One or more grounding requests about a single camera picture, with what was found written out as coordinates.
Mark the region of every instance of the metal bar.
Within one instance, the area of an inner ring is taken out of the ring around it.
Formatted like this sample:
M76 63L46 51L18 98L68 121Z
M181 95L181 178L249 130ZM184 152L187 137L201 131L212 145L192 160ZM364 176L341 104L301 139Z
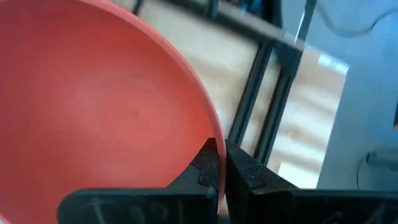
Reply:
M300 21L299 30L296 39L305 39L310 27L311 18L315 10L316 0L307 0L302 20ZM279 77L272 94L269 109L261 129L261 133L257 142L254 158L261 164L267 164L271 150L274 146L275 138L279 129L280 120L285 110L287 98L289 96L290 87L299 69L303 52L293 49L288 45L282 44L275 49L282 65Z
M213 13L211 13L211 16L208 13L208 5L202 2L196 2L196 1L187 1L187 0L164 0L169 3L172 3L175 6L182 7L186 10L189 10L190 12L194 13L197 16L200 17L206 17L213 21L214 23L221 25L228 30L239 34L241 36L244 36L250 40L256 41L256 42L261 42L264 39L268 39L265 35L261 34L261 32L257 31L256 29L250 28L246 26L245 24L242 24L239 21L236 21L233 18L230 18L229 16L223 14L220 12L219 8L215 11L213 9ZM220 5L223 5L225 2L219 2L218 7Z
M282 119L287 97L290 92L290 87L293 84L295 74L299 67L301 52L298 50L290 49L295 60L290 68L282 68L275 89L272 94L271 102L269 103L269 109L262 125L260 136L257 142L256 150L254 151L253 157L257 159L261 164L267 164L269 156L271 154L272 147L275 142L275 137L279 129L280 120Z
M244 133L249 123L254 103L261 86L262 78L267 68L273 48L273 41L264 41L260 44L256 58L253 62L241 101L236 110L235 118L229 132L228 139L236 145L241 145Z

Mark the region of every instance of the wooden surface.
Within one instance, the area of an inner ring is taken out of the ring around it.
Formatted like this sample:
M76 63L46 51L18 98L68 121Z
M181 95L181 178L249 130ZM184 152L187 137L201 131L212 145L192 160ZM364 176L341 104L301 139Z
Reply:
M110 0L131 10L130 0ZM145 0L140 18L185 57L208 91L229 134L258 44L158 0ZM268 167L298 187L315 188L346 70L339 61L306 47L280 123ZM280 68L272 57L242 148L253 154Z

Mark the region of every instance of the light wood panel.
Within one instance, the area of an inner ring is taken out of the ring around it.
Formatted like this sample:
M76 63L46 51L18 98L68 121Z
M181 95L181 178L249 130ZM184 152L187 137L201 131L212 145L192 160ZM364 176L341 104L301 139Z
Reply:
M130 0L110 1L129 11L133 5ZM197 72L216 107L224 135L228 136L257 43L163 1L145 0L140 18L173 44ZM242 143L250 154L254 152L279 70L273 57ZM316 187L345 73L345 65L338 60L311 47L303 51L268 164L299 187Z

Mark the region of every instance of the black plastic bracket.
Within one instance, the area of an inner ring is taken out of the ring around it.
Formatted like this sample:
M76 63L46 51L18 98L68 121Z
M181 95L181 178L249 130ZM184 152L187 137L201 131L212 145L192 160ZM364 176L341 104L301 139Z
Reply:
M210 138L166 189L82 189L58 207L59 224L217 222L219 158Z

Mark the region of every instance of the black metal rod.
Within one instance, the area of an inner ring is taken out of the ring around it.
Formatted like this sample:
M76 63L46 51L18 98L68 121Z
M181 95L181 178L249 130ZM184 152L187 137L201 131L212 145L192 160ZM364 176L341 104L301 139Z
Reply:
M253 157L267 164L282 119L295 72L280 71Z
M240 146L248 126L254 104L259 93L262 79L267 68L273 48L273 41L264 41L260 44L253 62L241 101L236 110L235 118L228 139Z
M311 18L315 10L316 0L307 0L303 17L297 32L297 38L305 40L311 23ZM261 129L257 142L254 158L261 164L267 164L275 138L279 129L280 120L285 110L290 87L299 69L303 52L295 50L287 45L279 45L275 50L282 65L275 90L272 94L271 102L268 107L266 118Z

